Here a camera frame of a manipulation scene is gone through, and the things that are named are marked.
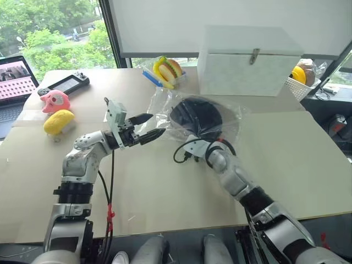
basket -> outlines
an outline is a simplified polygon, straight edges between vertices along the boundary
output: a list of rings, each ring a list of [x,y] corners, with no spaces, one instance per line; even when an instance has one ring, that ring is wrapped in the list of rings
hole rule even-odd
[[[321,82],[321,80],[316,79],[314,84],[311,87],[308,87],[308,86],[300,83],[299,81],[296,81],[296,80],[294,80],[294,79],[289,77],[285,81],[285,86],[288,87],[291,90],[291,92],[293,93],[293,95],[296,97],[296,99],[298,101],[301,101],[320,82]]]

blue object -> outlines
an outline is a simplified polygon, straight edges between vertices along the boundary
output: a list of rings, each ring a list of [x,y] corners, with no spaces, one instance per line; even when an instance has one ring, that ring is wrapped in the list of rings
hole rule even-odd
[[[163,84],[159,82],[157,79],[155,79],[150,73],[147,71],[143,71],[143,75],[146,76],[152,83],[154,83],[158,87],[163,87]]]

tree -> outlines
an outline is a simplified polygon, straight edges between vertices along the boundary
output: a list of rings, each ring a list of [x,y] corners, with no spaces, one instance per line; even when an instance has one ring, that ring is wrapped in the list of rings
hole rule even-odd
[[[89,0],[0,0],[0,48],[38,29],[63,32],[94,21],[94,8]]]
[[[23,54],[34,67],[37,79],[42,80],[49,70],[116,68],[105,25],[102,21],[95,25],[86,44],[67,41],[58,31],[49,29],[28,33]]]

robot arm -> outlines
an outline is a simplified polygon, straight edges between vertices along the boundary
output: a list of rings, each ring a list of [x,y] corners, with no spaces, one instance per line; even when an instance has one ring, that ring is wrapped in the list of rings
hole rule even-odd
[[[77,259],[89,256],[93,223],[86,217],[91,213],[90,199],[101,159],[115,149],[146,144],[164,132],[164,129],[154,129],[143,136],[136,135],[134,126],[146,122],[152,115],[141,114],[125,120],[124,106],[105,100],[111,130],[77,138],[63,161],[61,185],[54,191],[58,203],[53,205],[45,236],[46,253],[41,256],[46,260],[56,260],[57,250],[73,252]]]
[[[303,225],[250,179],[225,144],[215,142],[213,147],[210,144],[196,141],[191,144],[192,148],[185,145],[184,149],[204,158],[217,173],[221,185],[248,211],[255,231],[279,263],[348,263],[325,248],[315,247]]]

red cable tie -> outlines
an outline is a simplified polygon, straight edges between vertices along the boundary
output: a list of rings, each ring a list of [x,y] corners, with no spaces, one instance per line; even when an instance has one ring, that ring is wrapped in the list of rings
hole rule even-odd
[[[112,224],[112,218],[115,216],[115,212],[112,211],[112,205],[111,203],[108,204],[108,216],[107,216],[107,221],[109,223],[109,229],[108,231],[112,231],[113,230],[113,224]]]

